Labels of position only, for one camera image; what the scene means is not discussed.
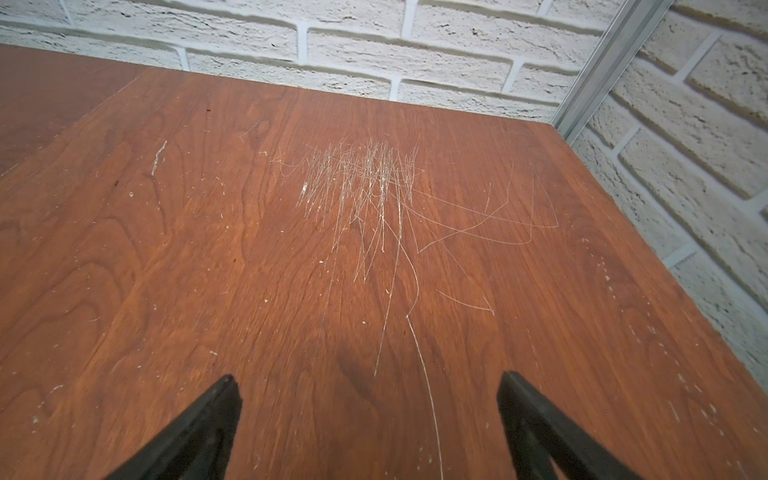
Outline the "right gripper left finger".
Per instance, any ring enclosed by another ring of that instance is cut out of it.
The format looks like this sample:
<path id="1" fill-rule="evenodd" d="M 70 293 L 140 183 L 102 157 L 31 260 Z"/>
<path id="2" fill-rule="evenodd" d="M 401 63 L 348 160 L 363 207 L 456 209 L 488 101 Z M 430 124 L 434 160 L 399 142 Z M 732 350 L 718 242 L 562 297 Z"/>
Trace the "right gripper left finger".
<path id="1" fill-rule="evenodd" d="M 222 376 L 121 464 L 109 479 L 222 479 L 242 409 L 235 378 Z"/>

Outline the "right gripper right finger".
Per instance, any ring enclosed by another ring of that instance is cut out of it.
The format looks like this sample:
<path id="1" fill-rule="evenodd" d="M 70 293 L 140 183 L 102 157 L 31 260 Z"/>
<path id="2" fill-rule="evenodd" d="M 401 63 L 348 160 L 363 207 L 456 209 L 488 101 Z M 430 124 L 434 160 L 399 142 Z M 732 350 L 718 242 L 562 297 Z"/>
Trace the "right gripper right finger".
<path id="1" fill-rule="evenodd" d="M 520 373 L 505 371 L 497 405 L 519 479 L 637 479 Z"/>

